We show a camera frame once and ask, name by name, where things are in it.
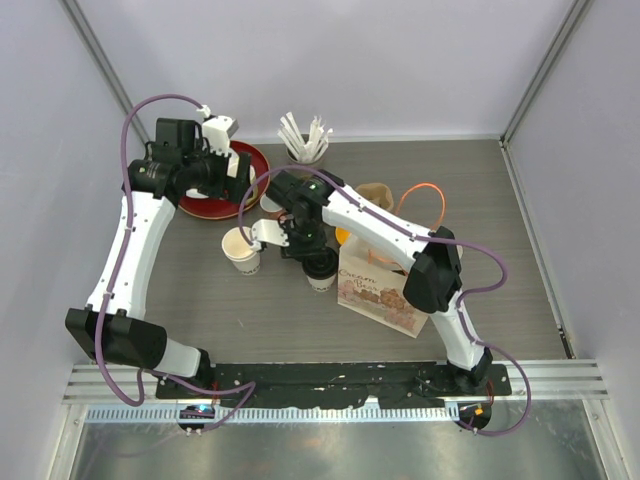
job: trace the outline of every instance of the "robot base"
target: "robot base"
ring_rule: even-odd
[[[217,364],[214,384],[219,390],[255,381],[256,389],[246,406],[253,408],[343,409],[364,405],[369,396],[378,398],[380,408],[422,408],[444,405],[446,397],[486,396],[486,386],[464,393],[449,365],[437,362],[379,363],[288,363]],[[487,378],[494,396],[511,395],[507,369],[502,364],[488,367]],[[194,399],[176,390],[172,382],[159,384],[159,399]],[[221,399],[233,407],[242,398]]]

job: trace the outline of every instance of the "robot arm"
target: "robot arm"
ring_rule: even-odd
[[[239,203],[248,189],[251,158],[238,157],[229,148],[229,137],[236,129],[237,123],[229,117],[210,117],[202,126],[191,120],[161,118],[145,159],[131,162],[128,173],[135,213],[105,314],[102,345],[107,362],[191,378],[196,386],[211,385],[208,354],[171,340],[163,327],[145,322],[145,300],[160,242],[180,198],[194,190]],[[235,175],[230,176],[229,161],[234,158]],[[67,313],[67,329],[90,358],[95,358],[98,310],[127,228],[123,197],[118,230],[100,280],[86,307]]]
[[[417,237],[454,238],[444,227],[433,232],[408,222],[373,205],[339,178],[324,172],[340,185],[345,193],[357,200],[354,205],[345,196],[319,177],[299,180],[288,173],[272,179],[267,196],[283,206],[290,220],[276,222],[260,220],[252,230],[254,250],[266,243],[282,248],[285,258],[303,259],[318,254],[319,245],[326,242],[322,225],[343,228],[366,241],[376,250],[395,261],[408,272],[404,296],[418,310],[424,311],[442,337],[447,360],[456,381],[465,390],[484,385],[492,357],[488,349],[472,342],[464,332],[456,302],[461,294],[461,265],[453,245],[418,240]],[[375,216],[365,210],[375,212]],[[400,225],[412,233],[401,235],[382,219]],[[470,333],[476,333],[464,304],[461,305]]]

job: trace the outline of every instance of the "white enclosure wall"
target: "white enclosure wall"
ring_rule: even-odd
[[[288,110],[338,136],[497,136],[571,0],[80,4],[134,102],[190,95],[256,140]]]
[[[628,454],[640,445],[639,18],[640,2],[593,2],[512,144],[571,341],[598,361]]]
[[[55,1],[4,0],[0,477],[46,477],[73,362],[64,328],[117,224],[123,115]]]

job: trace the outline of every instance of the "red plate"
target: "red plate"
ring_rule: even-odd
[[[267,172],[271,167],[267,158],[256,147],[244,142],[231,140],[231,148],[237,153],[250,153],[251,166],[256,171],[256,178]],[[269,186],[270,178],[267,177],[258,184],[258,196],[253,202],[245,205],[246,212],[258,203],[260,197]],[[180,208],[194,217],[203,218],[205,220],[224,220],[238,215],[240,205],[236,205],[227,200],[215,200],[213,198],[190,198],[182,197],[180,200]]]

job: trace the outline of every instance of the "gray table surface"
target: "gray table surface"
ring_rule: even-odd
[[[285,161],[282,145],[259,146],[272,166]],[[516,198],[496,141],[336,143],[324,168],[348,184],[384,182],[402,193],[434,182],[447,198],[444,225],[457,238],[484,244],[510,268],[497,292],[473,296],[467,306],[478,334],[519,359],[564,357]],[[435,192],[407,200],[402,216],[430,225],[440,212]],[[259,207],[248,222],[261,218]],[[335,285],[315,293],[299,264],[277,248],[262,253],[261,269],[240,275],[220,248],[237,220],[220,222],[176,212],[164,236],[147,296],[146,320],[179,342],[204,348],[214,361],[313,362],[444,359],[431,323],[417,339],[380,325],[336,302]],[[465,286],[495,282],[499,270],[466,250]]]

